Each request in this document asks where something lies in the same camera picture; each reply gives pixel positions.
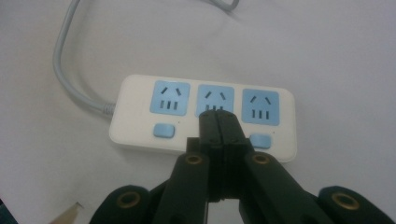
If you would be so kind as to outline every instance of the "white table surface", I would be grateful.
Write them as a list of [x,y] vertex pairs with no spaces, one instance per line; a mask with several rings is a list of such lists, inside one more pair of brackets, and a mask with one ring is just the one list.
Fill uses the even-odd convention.
[[[52,50],[69,0],[0,1],[0,198],[21,223],[48,223],[82,204],[87,223],[113,189],[152,189],[176,156],[121,149],[110,119],[58,83]],[[130,74],[273,86],[296,99],[306,190],[339,185],[396,220],[396,2],[82,0],[63,68],[93,99],[117,100]],[[209,223],[243,223],[237,202]]]

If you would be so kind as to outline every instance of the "outlet hole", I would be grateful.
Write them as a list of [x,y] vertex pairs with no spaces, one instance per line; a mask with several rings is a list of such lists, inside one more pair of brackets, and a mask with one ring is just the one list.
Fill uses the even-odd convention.
[[207,98],[210,96],[210,94],[212,94],[211,91],[207,93],[207,95],[205,96],[205,98],[207,99]]
[[168,90],[167,87],[163,88],[163,90],[161,91],[161,94],[164,94],[167,90]]
[[265,97],[265,101],[268,103],[268,105],[271,104],[270,99],[268,99],[268,97]]

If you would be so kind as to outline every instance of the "gray cable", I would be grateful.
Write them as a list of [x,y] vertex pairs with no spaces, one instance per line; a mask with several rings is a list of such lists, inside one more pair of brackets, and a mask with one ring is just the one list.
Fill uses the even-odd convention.
[[236,6],[238,6],[239,0],[233,0],[231,4],[227,4],[222,0],[211,0],[217,7],[223,9],[224,11],[232,11]]
[[72,96],[81,101],[83,104],[99,110],[106,115],[113,115],[115,104],[95,102],[87,96],[81,94],[72,86],[69,80],[67,80],[67,78],[64,76],[64,72],[62,71],[61,56],[62,50],[64,48],[64,41],[66,40],[67,32],[70,28],[70,24],[73,20],[78,3],[79,0],[73,0],[70,3],[69,9],[67,9],[66,16],[64,17],[64,24],[62,25],[61,32],[59,33],[58,39],[56,41],[55,50],[53,51],[53,70],[55,71],[56,77],[59,79],[61,84]]

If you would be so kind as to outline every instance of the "power strip casing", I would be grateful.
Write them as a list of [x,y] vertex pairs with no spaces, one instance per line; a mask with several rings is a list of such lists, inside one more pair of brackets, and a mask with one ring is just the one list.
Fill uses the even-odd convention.
[[[184,111],[173,114],[158,113],[152,109],[155,97],[158,94],[159,86],[162,82],[183,83],[189,89],[182,89],[177,93],[183,97]],[[231,83],[220,83],[190,79],[180,79],[172,77],[152,77],[142,75],[131,75],[124,79],[120,88],[119,98],[110,125],[109,135],[113,142],[122,147],[131,147],[143,150],[155,150],[160,152],[173,152],[181,154],[186,150],[187,138],[199,136],[199,120],[197,118],[197,106],[201,96],[198,95],[200,87],[217,86],[221,89],[233,89],[233,112],[239,119],[242,130],[246,137],[253,135],[269,136],[271,146],[262,150],[276,157],[281,162],[294,159],[297,152],[296,126],[295,126],[295,105],[294,97],[289,91],[279,88],[240,85]],[[251,120],[247,117],[247,99],[254,101],[254,96],[248,96],[257,92],[267,94],[267,92],[278,97],[278,105],[275,105],[275,112],[271,111],[271,116],[278,113],[278,118],[270,120],[269,124],[263,124]],[[156,124],[171,124],[174,127],[174,135],[171,138],[158,137],[153,134]]]

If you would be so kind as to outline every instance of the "white power strip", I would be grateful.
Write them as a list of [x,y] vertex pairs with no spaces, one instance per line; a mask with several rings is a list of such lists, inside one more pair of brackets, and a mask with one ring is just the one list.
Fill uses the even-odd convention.
[[279,88],[132,75],[122,83],[110,138],[181,154],[187,138],[199,136],[199,114],[224,109],[238,117],[256,150],[287,162],[297,152],[294,107],[292,94]]

